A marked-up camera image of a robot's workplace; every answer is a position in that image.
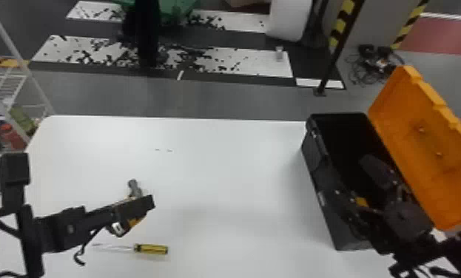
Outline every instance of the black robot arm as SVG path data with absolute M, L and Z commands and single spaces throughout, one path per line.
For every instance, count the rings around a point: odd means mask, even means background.
M 86 212 L 84 206 L 67 208 L 46 217 L 33 217 L 31 206 L 25 204 L 24 187 L 30 182 L 27 154 L 3 155 L 0 160 L 0 217 L 14 214 L 18 228 L 0 221 L 0 229 L 17 237 L 21 243 L 26 275 L 16 276 L 5 271 L 1 276 L 39 278 L 44 275 L 42 254 L 58 253 L 82 246 L 74 259 L 84 253 L 87 243 L 102 229 L 122 237 L 154 209 L 152 195 L 142 196 L 135 180 L 129 182 L 132 194 L 125 200 Z

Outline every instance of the white cylinder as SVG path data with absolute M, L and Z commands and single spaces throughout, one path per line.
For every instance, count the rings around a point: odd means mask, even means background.
M 266 34 L 286 41 L 299 41 L 311 8 L 312 0 L 272 0 Z

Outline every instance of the toolbox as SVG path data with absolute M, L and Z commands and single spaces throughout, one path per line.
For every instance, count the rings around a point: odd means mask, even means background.
M 371 247 L 343 218 L 349 205 L 332 197 L 349 191 L 350 202 L 380 206 L 367 156 L 387 165 L 383 177 L 404 180 L 433 227 L 461 227 L 461 121 L 415 68 L 396 68 L 368 115 L 313 114 L 306 130 L 301 150 L 337 250 Z

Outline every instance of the table surface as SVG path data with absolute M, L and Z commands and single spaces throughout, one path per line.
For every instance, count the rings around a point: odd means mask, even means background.
M 126 197 L 135 178 L 156 208 L 128 235 L 92 243 L 169 246 L 165 257 L 86 250 L 44 255 L 45 277 L 389 277 L 374 251 L 335 251 L 300 152 L 302 122 L 54 116 L 27 152 L 37 216 Z M 0 232 L 0 271 L 24 273 Z

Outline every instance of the toolbox handle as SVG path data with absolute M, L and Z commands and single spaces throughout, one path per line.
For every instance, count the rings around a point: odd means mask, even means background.
M 318 151 L 322 157 L 320 161 L 329 159 L 329 152 L 327 152 L 327 147 L 323 142 L 323 138 L 317 124 L 314 121 L 307 121 L 306 130 L 308 130 L 308 133 L 313 136 L 314 141 L 317 143 Z

